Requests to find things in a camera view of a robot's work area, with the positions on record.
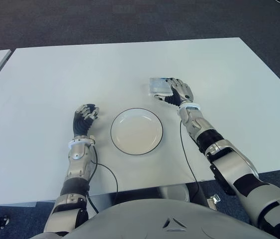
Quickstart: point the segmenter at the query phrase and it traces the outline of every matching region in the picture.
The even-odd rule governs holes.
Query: silver arm segment
[[[99,108],[82,105],[75,112],[74,138],[69,142],[69,168],[60,196],[49,215],[44,232],[71,232],[88,220],[87,199],[89,181],[95,165],[95,139],[87,136]]]
[[[238,196],[255,226],[280,238],[280,188],[259,180],[251,161],[204,119],[199,105],[183,103],[178,114],[223,190]]]

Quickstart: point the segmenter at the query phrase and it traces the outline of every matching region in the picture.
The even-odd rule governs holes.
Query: robotic hand
[[[228,195],[237,195],[253,225],[280,238],[280,188],[259,180],[251,161],[224,139],[193,104],[189,86],[179,79],[166,79],[173,95],[155,98],[179,106],[178,114],[210,169]]]
[[[172,96],[160,96],[155,95],[154,97],[160,101],[165,101],[169,104],[180,106],[182,103],[193,102],[193,93],[190,87],[183,83],[180,79],[168,78],[165,80],[173,92]]]

